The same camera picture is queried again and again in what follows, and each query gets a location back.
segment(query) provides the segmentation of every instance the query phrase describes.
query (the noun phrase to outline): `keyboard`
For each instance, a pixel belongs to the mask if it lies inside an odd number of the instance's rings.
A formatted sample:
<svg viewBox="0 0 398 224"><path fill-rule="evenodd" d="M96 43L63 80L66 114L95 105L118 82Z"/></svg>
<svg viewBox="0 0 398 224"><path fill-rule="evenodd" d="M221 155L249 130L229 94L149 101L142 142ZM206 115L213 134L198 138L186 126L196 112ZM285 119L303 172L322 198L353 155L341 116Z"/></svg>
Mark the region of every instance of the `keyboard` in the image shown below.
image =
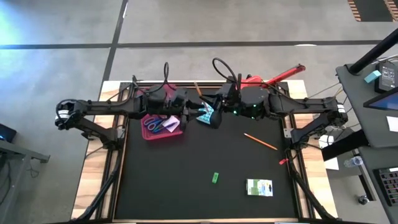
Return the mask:
<svg viewBox="0 0 398 224"><path fill-rule="evenodd" d="M374 170L389 206L398 206L398 167Z"/></svg>

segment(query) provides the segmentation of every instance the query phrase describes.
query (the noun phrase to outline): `wooden platform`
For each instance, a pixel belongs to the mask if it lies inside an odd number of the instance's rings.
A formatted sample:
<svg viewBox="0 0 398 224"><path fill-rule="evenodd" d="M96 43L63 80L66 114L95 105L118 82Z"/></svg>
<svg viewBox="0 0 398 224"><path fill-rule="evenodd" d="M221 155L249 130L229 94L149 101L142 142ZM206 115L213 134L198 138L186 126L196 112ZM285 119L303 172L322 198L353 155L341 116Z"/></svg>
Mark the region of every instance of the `wooden platform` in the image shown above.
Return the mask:
<svg viewBox="0 0 398 224"><path fill-rule="evenodd" d="M305 98L307 92L303 80L288 80L289 92L292 98ZM119 91L119 81L107 81L104 82L101 94L99 97L100 101L107 100ZM298 114L295 115L295 121L298 128L307 125L313 120L312 114ZM96 116L95 122L105 128L110 128L114 122L114 116ZM90 153L95 149L101 147L99 140L90 141L86 153ZM305 168L307 171L307 178L310 185L311 191L314 193L319 202L325 207L325 209L337 217L335 203L331 193L328 176L326 173L325 165L322 158L322 152L319 149L313 147L307 147L303 149L303 159ZM103 171L105 166L106 150L100 149L94 154L90 155L85 160L83 170L81 173L80 183L78 186L76 200L72 211L71 218L79 217L86 209L86 207L92 202L95 195L99 192L101 187L101 180L103 178ZM299 189L300 201L303 210L303 216L308 217L307 201L306 198ZM110 190L107 193L105 200L109 200ZM108 212L108 203L104 203L103 217L106 217ZM294 222L294 218L280 218L280 219L215 219L215 220L123 220L124 222Z"/></svg>

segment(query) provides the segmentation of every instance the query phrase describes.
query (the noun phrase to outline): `red tool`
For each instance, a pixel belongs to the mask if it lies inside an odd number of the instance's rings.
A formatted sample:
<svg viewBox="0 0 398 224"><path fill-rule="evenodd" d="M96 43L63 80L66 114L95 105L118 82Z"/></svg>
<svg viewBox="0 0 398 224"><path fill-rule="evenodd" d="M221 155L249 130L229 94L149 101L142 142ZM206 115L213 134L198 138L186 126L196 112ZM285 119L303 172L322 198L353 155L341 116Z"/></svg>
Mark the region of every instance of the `red tool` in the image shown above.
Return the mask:
<svg viewBox="0 0 398 224"><path fill-rule="evenodd" d="M295 67L287 70L286 72L281 73L280 75L272 78L271 80L268 80L268 82L266 82L266 84L274 85L274 84L279 83L280 81L285 80L286 78L291 77L292 75L295 75L304 70L305 70L305 66L298 64ZM241 89L244 87L247 87L247 86L259 86L259 85L264 86L264 87L267 86L266 84L261 84L261 83L262 83L262 78L260 76L256 75L251 78L242 80Z"/></svg>

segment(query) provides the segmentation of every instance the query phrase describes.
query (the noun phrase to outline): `water bottle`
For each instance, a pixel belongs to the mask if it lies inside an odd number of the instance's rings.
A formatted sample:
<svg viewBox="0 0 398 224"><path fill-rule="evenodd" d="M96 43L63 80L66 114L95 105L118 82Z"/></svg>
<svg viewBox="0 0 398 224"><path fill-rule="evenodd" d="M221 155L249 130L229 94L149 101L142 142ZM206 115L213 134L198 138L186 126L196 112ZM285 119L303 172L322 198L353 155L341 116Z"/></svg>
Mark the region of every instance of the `water bottle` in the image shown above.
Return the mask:
<svg viewBox="0 0 398 224"><path fill-rule="evenodd" d="M351 159L347 159L344 161L344 166L345 167L354 167L354 166L360 166L363 164L363 160L361 158L361 156L355 156L352 157Z"/></svg>

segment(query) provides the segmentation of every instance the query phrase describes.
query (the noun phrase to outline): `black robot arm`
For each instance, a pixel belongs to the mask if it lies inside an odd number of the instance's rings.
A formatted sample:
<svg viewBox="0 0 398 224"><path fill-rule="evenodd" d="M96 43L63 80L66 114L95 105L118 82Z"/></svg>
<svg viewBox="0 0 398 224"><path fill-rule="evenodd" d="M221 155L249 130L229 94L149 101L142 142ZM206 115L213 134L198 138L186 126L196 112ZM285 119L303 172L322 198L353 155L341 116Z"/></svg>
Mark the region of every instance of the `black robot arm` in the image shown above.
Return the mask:
<svg viewBox="0 0 398 224"><path fill-rule="evenodd" d="M104 148L117 146L118 132L114 128L102 126L84 118L88 115L123 115L129 119L142 119L147 114L178 116L181 119L180 128L184 130L187 123L197 116L205 114L197 109L203 105L190 101L187 91L183 88L167 93L162 86L152 86L142 90L135 82L130 85L128 98L122 102L63 100L56 107L55 125L59 130L77 128L83 131L82 136L97 137Z"/></svg>
<svg viewBox="0 0 398 224"><path fill-rule="evenodd" d="M201 98L215 109L210 121L213 128L218 128L222 113L234 113L251 119L284 118L290 114L314 114L319 117L301 129L290 132L293 148L302 147L313 134L325 133L329 125L342 126L348 116L341 103L334 97L322 99L292 99L281 93L276 87L247 86L238 88L235 83L225 83L214 95L203 95Z"/></svg>

